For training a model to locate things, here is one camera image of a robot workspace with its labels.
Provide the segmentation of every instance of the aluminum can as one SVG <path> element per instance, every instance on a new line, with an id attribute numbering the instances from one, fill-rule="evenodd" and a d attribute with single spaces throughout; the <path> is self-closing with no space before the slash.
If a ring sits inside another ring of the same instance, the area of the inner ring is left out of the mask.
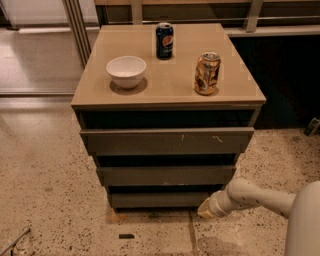
<path id="1" fill-rule="evenodd" d="M 156 53 L 157 58 L 167 60 L 172 57 L 173 27 L 170 23 L 161 22 L 156 28 Z"/>
<path id="2" fill-rule="evenodd" d="M 204 52 L 198 59 L 194 90 L 201 95 L 210 95 L 214 92 L 220 69 L 221 59 L 215 52 Z"/>

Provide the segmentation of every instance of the cabinet top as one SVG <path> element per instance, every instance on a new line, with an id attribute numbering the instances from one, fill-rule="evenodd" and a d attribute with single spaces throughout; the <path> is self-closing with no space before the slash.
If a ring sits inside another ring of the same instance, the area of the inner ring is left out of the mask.
<path id="1" fill-rule="evenodd" d="M 262 105 L 266 99 L 220 24 L 174 24 L 173 57 L 156 57 L 157 25 L 102 26 L 72 99 L 74 109 Z M 216 91 L 194 91 L 195 71 L 203 52 L 220 55 Z M 135 89 L 118 88 L 106 65 L 120 56 L 137 56 L 147 68 Z"/>

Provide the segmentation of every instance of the ceramic bowl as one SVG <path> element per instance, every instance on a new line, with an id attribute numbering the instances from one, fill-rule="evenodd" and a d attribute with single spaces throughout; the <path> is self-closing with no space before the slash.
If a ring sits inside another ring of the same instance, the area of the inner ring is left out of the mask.
<path id="1" fill-rule="evenodd" d="M 111 60 L 106 67 L 112 81 L 123 89 L 135 88 L 144 77 L 146 62 L 135 56 L 122 56 Z"/>

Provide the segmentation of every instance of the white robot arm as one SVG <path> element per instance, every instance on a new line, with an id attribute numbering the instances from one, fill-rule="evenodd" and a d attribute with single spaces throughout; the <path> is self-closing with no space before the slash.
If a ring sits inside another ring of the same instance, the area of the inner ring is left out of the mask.
<path id="1" fill-rule="evenodd" d="M 243 178 L 234 178 L 198 208 L 204 218 L 224 217 L 234 210 L 263 206 L 289 219 L 285 256 L 320 255 L 320 181 L 297 194 L 261 189 Z"/>

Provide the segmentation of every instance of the gold can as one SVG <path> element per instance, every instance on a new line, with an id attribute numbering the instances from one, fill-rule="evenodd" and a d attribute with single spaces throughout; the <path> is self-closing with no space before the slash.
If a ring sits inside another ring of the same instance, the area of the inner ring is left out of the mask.
<path id="1" fill-rule="evenodd" d="M 219 75 L 221 59 L 215 52 L 204 52 L 198 59 L 194 90 L 201 95 L 214 92 Z"/>

